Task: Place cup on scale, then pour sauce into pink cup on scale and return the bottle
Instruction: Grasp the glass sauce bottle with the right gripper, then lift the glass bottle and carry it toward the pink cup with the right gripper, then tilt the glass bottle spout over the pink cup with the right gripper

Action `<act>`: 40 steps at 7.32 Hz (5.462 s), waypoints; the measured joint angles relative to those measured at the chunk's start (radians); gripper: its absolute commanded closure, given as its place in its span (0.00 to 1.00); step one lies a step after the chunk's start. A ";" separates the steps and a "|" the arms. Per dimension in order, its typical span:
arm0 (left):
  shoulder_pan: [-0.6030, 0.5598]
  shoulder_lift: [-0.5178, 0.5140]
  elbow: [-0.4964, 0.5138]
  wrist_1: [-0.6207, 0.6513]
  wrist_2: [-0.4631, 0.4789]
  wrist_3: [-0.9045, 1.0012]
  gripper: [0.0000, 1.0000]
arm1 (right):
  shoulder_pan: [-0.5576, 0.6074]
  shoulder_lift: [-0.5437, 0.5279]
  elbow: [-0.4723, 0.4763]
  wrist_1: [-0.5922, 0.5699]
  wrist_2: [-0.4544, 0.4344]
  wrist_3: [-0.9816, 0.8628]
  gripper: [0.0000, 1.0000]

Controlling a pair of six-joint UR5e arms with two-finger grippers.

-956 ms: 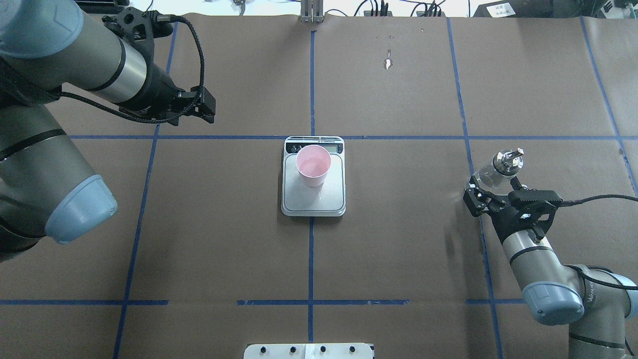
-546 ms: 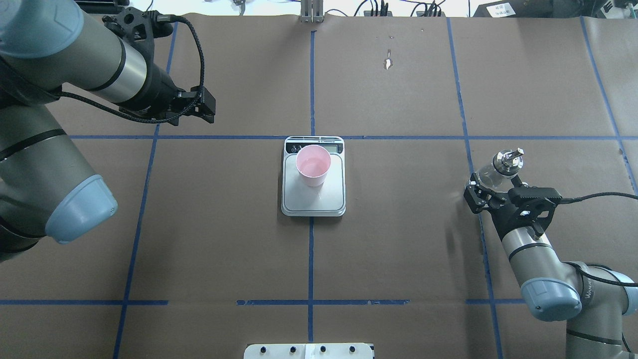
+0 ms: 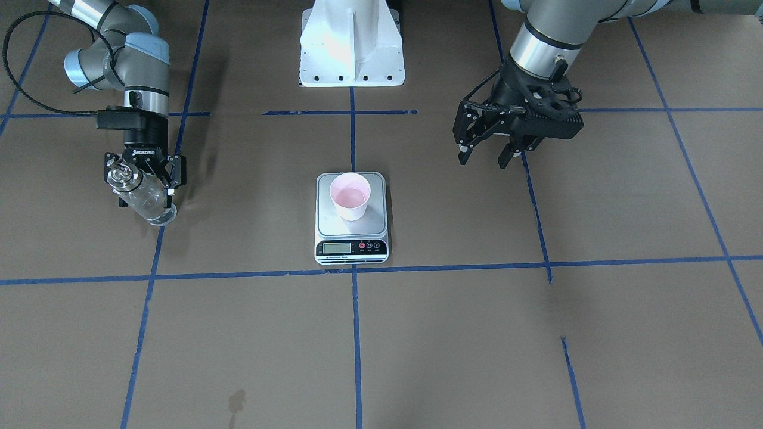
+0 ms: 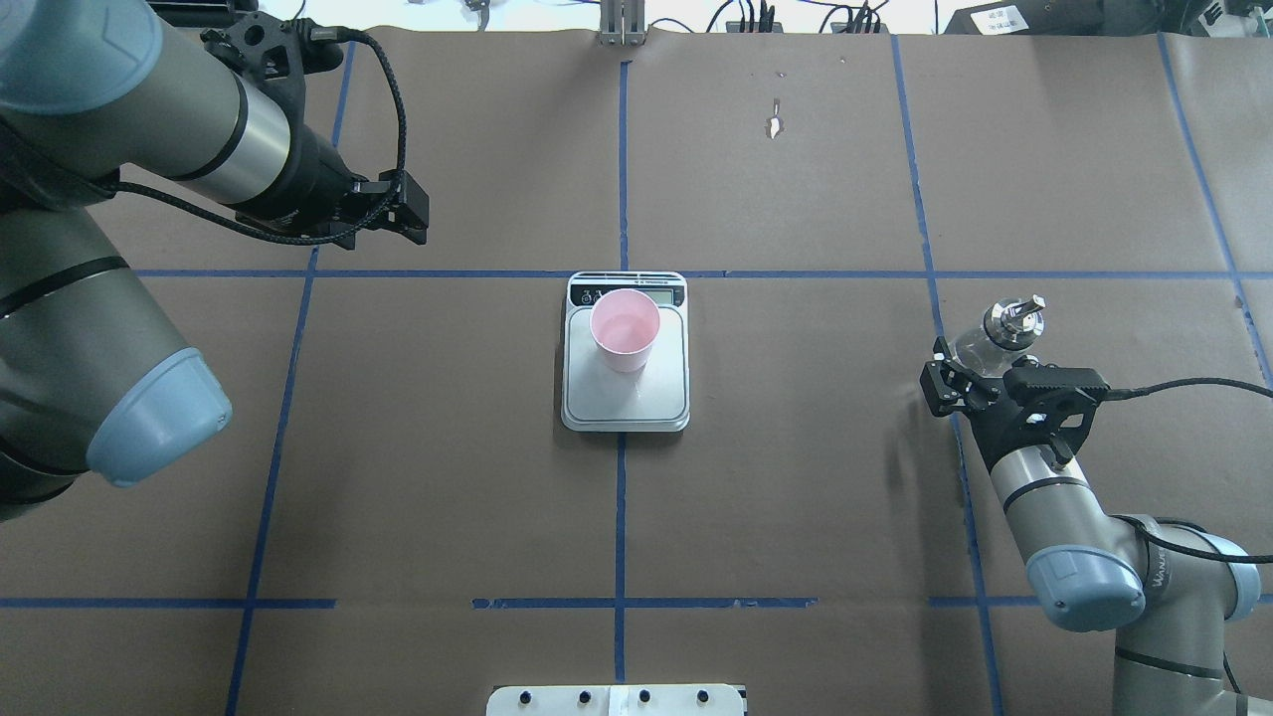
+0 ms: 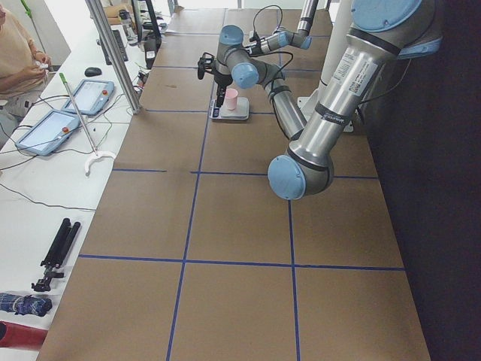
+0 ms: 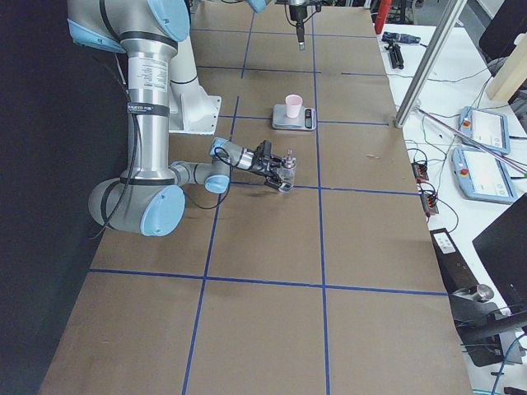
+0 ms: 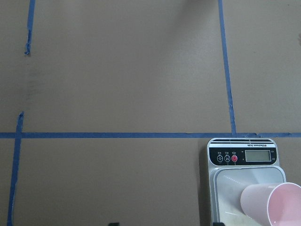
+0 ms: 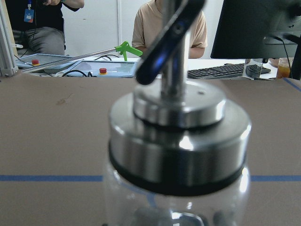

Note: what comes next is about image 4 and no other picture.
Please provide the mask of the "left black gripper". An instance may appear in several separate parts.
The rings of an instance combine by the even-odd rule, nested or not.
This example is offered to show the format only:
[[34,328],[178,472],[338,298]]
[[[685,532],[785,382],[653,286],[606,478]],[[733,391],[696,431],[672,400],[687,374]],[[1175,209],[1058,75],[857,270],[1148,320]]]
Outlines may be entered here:
[[201,194],[236,218],[207,220],[284,246],[353,250],[360,231],[428,243],[432,197],[418,180],[405,169],[377,180],[351,172],[332,141],[304,121],[304,78],[340,68],[345,42],[373,51],[400,107],[395,70],[374,37],[312,19],[238,11],[232,25],[202,29],[201,41],[206,54],[236,74],[238,92],[229,136],[201,167]]

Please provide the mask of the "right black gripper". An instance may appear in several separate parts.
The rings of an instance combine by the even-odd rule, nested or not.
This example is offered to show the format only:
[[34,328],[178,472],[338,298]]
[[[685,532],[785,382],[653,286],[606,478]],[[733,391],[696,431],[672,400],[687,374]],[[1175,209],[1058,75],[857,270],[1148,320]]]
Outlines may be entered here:
[[943,336],[920,372],[932,417],[964,413],[988,470],[1018,448],[1045,446],[1059,465],[1080,452],[1111,386],[1091,368],[1023,364],[1001,377],[967,368]]

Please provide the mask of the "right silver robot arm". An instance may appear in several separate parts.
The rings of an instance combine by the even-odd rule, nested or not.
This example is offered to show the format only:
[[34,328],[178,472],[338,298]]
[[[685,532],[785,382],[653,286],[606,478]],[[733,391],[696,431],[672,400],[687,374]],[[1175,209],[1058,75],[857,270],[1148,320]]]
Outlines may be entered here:
[[1226,685],[1226,627],[1254,612],[1270,557],[1185,521],[1108,513],[1080,466],[1097,408],[1150,387],[1114,389],[1095,369],[1032,355],[990,376],[945,338],[920,387],[934,417],[967,417],[1046,620],[1116,634],[1114,715],[1270,712]]

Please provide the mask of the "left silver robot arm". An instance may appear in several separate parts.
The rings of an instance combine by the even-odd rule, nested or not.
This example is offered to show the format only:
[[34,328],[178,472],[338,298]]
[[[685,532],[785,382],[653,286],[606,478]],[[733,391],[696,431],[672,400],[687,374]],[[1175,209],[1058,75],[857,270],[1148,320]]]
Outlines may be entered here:
[[[364,29],[256,3],[187,38],[153,3],[3,4],[3,519],[98,474],[135,485],[232,420],[227,391],[90,206],[151,199],[250,240],[426,243],[409,118]],[[348,167],[306,125],[306,76],[373,51],[395,101],[395,166]]]

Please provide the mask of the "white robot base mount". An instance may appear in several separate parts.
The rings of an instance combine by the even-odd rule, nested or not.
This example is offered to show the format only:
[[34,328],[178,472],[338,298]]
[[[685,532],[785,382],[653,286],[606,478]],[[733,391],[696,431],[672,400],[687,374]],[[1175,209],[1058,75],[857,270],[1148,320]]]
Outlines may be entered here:
[[745,687],[727,683],[505,685],[486,715],[749,715]]

